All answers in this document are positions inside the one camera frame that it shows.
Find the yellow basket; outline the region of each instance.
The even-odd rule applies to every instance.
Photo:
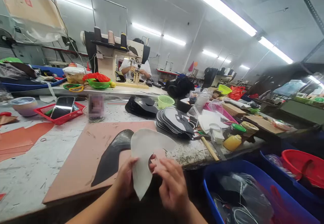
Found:
[[[232,90],[225,85],[219,85],[218,90],[221,91],[223,95],[227,95],[232,92]]]
[[[174,100],[169,96],[158,96],[158,106],[161,109],[166,108],[167,106],[172,106],[174,104]]]

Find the ceiling light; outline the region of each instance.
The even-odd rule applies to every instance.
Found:
[[[133,25],[135,28],[139,29],[139,30],[146,31],[146,32],[152,33],[152,34],[154,34],[154,35],[162,36],[162,33],[161,33],[161,32],[158,32],[158,31],[153,30],[153,29],[151,29],[151,28],[148,28],[148,27],[142,26],[142,25],[137,24],[137,23],[132,23],[132,25]]]
[[[320,87],[322,87],[322,89],[324,89],[324,85],[318,79],[316,79],[314,76],[310,75],[310,76],[308,76],[308,79],[311,79],[316,84],[318,84]]]
[[[206,51],[206,50],[203,50],[202,53],[203,53],[203,54],[206,54],[206,55],[208,55],[208,56],[211,56],[211,57],[218,57],[217,54],[214,54],[214,53],[209,52],[209,51]]]
[[[177,43],[177,44],[179,44],[179,45],[181,45],[181,46],[184,46],[184,45],[186,44],[184,41],[181,41],[181,40],[176,39],[176,38],[174,38],[174,37],[171,37],[171,36],[169,36],[169,35],[163,35],[163,37],[164,37],[165,39],[167,39],[167,40],[169,40],[169,41],[171,41],[171,42]]]
[[[232,21],[235,25],[237,25],[239,28],[241,28],[250,36],[254,36],[257,33],[257,31],[249,23],[247,23],[244,19],[242,19],[237,13],[231,10],[222,1],[220,0],[202,0],[202,1],[212,6],[215,10],[220,12],[222,15],[224,15],[226,18],[228,18],[230,21]]]
[[[250,69],[249,67],[246,67],[245,65],[241,65],[240,67],[242,67],[244,69]]]
[[[219,60],[222,60],[222,61],[224,61],[224,62],[227,62],[227,63],[230,63],[230,62],[231,62],[231,60],[225,59],[225,58],[223,58],[223,57],[218,57],[218,59],[219,59]]]
[[[64,0],[64,1],[70,2],[70,3],[72,3],[72,4],[76,4],[76,5],[81,6],[81,7],[83,7],[83,8],[87,8],[87,9],[93,10],[91,6],[88,6],[88,5],[85,5],[85,4],[82,4],[82,3],[79,3],[79,2],[74,1],[74,0]]]
[[[285,55],[281,50],[279,50],[276,46],[274,46],[271,42],[269,42],[266,38],[261,37],[261,40],[259,41],[263,46],[268,48],[270,51],[272,51],[274,54],[276,54],[278,57],[283,59],[286,63],[292,64],[293,60],[290,59],[287,55]]]

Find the blue bin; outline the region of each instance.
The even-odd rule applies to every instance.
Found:
[[[63,69],[61,68],[54,68],[54,67],[46,67],[46,66],[39,66],[39,65],[33,65],[33,68],[39,68],[42,70],[49,70],[52,73],[57,74],[58,77],[63,77]],[[65,79],[59,80],[57,82],[54,82],[51,84],[51,86],[57,86],[59,84],[62,84],[66,81]],[[30,90],[37,90],[41,88],[48,88],[47,84],[41,84],[41,85],[20,85],[20,84],[10,84],[10,83],[2,83],[6,86],[7,90],[10,92],[18,92],[18,91],[30,91]]]
[[[229,172],[246,173],[253,176],[256,181],[269,193],[273,192],[273,189],[277,189],[277,193],[280,195],[280,202],[285,206],[285,209],[289,212],[289,216],[294,217],[294,220],[298,222],[290,223],[303,223],[303,224],[319,224],[320,222],[312,216],[307,210],[305,210],[300,204],[298,204],[283,188],[281,188],[269,175],[262,171],[257,166],[244,160],[229,160],[220,163],[212,164],[206,167],[204,172],[204,188],[208,198],[208,204],[211,208],[212,214],[218,224],[224,224],[220,213],[213,201],[210,192],[216,192],[215,185],[212,183],[213,174],[228,174]],[[279,216],[282,208],[279,208],[273,201],[269,199],[275,216]]]
[[[291,197],[301,206],[309,211],[314,217],[324,222],[324,201],[308,191],[294,178],[288,176],[279,167],[265,158],[265,154],[260,151],[260,168],[264,170],[273,180],[275,180]]]

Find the red plastic basket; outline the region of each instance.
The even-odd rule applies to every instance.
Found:
[[[49,110],[53,109],[55,107],[55,104],[51,104],[51,105],[48,105],[48,106],[45,106],[45,107],[40,107],[40,108],[36,108],[34,109],[34,111],[36,113],[38,113],[39,115],[43,116],[44,118],[48,119],[49,121],[55,123],[55,124],[58,124],[58,125],[61,125],[61,124],[64,124],[65,122],[73,119],[73,118],[76,118],[80,115],[83,114],[83,108],[85,108],[84,105],[82,104],[79,104],[77,102],[74,103],[75,105],[77,105],[77,107],[79,108],[79,110],[77,111],[74,111],[72,113],[69,113],[67,115],[64,115],[60,118],[56,118],[56,119],[52,119],[48,116],[45,115],[46,112],[48,112]]]
[[[313,160],[310,167],[307,168],[305,175],[312,184],[324,189],[323,159],[298,150],[284,150],[281,154],[281,159],[283,167],[295,174],[297,179],[301,178],[301,171],[306,162]]]

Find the person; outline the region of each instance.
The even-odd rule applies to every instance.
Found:
[[[134,191],[132,167],[138,158],[129,158],[118,171],[115,183],[95,202],[69,220],[67,224],[99,224],[104,220],[113,222],[123,201]],[[186,224],[207,224],[194,204],[189,200],[186,180],[182,167],[173,159],[160,159],[164,168],[157,168],[162,184],[159,188],[163,206],[172,211],[177,218]],[[150,163],[151,171],[156,164]]]
[[[134,41],[144,44],[144,42],[139,38],[135,38]],[[134,70],[138,68],[136,66],[129,65],[128,63],[129,60],[124,59],[119,69],[122,72],[122,74],[126,77],[126,79],[134,79]],[[144,64],[141,64],[139,73],[140,73],[140,79],[143,81],[151,78],[152,73],[151,73],[149,60],[147,60]]]

